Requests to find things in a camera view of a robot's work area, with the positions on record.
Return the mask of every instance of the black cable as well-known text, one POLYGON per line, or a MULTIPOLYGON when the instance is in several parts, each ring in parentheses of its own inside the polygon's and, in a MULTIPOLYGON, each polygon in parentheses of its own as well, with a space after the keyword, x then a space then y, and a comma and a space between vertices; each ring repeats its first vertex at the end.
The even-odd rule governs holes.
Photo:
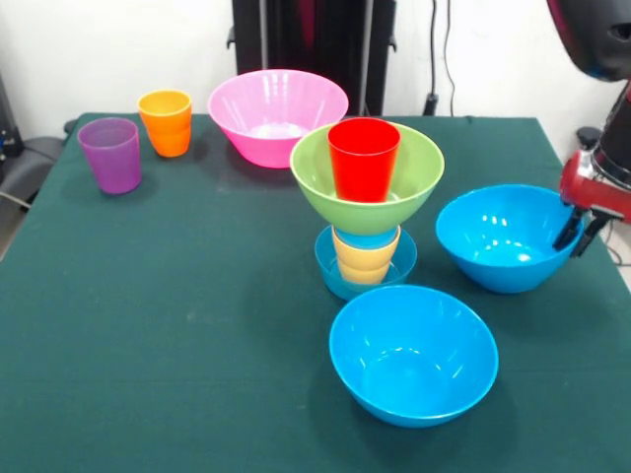
POLYGON ((434 30, 436 29, 436 2, 432 2, 432 24, 430 26, 430 62, 432 64, 432 96, 436 93, 436 57, 434 51, 434 30))
POLYGON ((40 155, 40 156, 44 156, 45 158, 49 158, 49 159, 50 159, 50 160, 52 160, 52 161, 57 161, 57 159, 56 159, 56 158, 53 158, 51 155, 49 155, 49 154, 47 154, 47 153, 44 153, 43 151, 37 150, 37 149, 35 149, 35 148, 31 148, 30 146, 26 146, 26 145, 25 145, 24 149, 25 149, 25 150, 32 151, 32 152, 34 152, 34 153, 37 153, 38 155, 40 155))
POLYGON ((622 256, 620 256, 620 253, 616 250, 613 249, 610 245, 609 242, 611 241, 611 235, 613 234, 613 220, 609 221, 609 229, 608 229, 608 233, 607 236, 604 238, 604 244, 606 245, 607 249, 609 250, 609 252, 611 253, 611 256, 613 259, 613 263, 618 267, 618 268, 629 268, 631 267, 631 263, 625 263, 622 260, 622 256))
POLYGON ((450 72, 450 65, 447 61, 447 45, 450 40, 450 32, 452 31, 452 0, 447 0, 447 31, 445 32, 445 43, 443 44, 443 60, 445 61, 445 70, 447 71, 447 77, 452 84, 452 98, 450 100, 450 114, 454 116, 454 95, 456 94, 456 83, 452 78, 450 72))

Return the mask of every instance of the blue dish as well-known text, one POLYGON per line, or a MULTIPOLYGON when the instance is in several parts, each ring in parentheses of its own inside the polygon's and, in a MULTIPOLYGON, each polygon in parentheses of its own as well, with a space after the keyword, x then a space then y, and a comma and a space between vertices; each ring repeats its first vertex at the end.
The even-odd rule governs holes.
POLYGON ((389 245, 396 238, 398 227, 378 235, 354 235, 335 229, 337 237, 349 246, 360 249, 377 249, 389 245))
POLYGON ((480 317, 420 286, 379 288, 348 303, 331 327, 329 351, 359 404, 407 428, 443 424, 473 407, 499 366, 480 317))
POLYGON ((333 247, 331 226, 326 227, 315 240, 315 259, 324 279, 324 284, 328 289, 344 301, 359 296, 366 291, 381 286, 391 286, 393 284, 403 284, 407 276, 416 264, 416 244, 408 232, 401 229, 396 251, 392 256, 390 267, 386 277, 378 285, 350 283, 342 279, 337 267, 337 257, 333 247))
POLYGON ((561 251, 552 244, 571 213, 558 192, 496 185, 447 205, 436 222, 436 234, 462 272, 480 286, 496 293, 522 293, 539 286, 570 257, 583 222, 561 251))

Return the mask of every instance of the red cup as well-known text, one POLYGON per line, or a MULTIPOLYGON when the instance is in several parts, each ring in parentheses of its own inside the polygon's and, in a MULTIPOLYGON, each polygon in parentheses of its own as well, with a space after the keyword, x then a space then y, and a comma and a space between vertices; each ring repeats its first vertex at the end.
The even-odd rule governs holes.
POLYGON ((337 197, 385 202, 401 135, 377 118, 350 118, 328 131, 337 197))

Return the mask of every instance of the pink bowl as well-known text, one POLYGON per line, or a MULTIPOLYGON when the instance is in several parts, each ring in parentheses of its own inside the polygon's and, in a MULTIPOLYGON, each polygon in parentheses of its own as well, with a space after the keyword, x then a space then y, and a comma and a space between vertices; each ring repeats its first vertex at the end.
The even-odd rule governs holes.
POLYGON ((334 82, 289 69, 248 72, 224 82, 208 99, 208 113, 248 161, 288 168, 298 141, 338 122, 348 98, 334 82))

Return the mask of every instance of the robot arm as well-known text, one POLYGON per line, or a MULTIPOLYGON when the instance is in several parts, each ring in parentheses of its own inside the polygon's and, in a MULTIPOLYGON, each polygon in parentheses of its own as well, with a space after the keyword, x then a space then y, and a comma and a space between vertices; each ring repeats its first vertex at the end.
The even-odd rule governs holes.
MULTIPOLYGON (((557 32, 574 64, 602 81, 631 76, 631 0, 547 0, 557 32)), ((588 212, 594 219, 573 256, 581 256, 611 219, 631 223, 631 87, 620 95, 597 146, 577 152, 563 168, 560 193, 574 206, 555 241, 560 249, 588 212)))

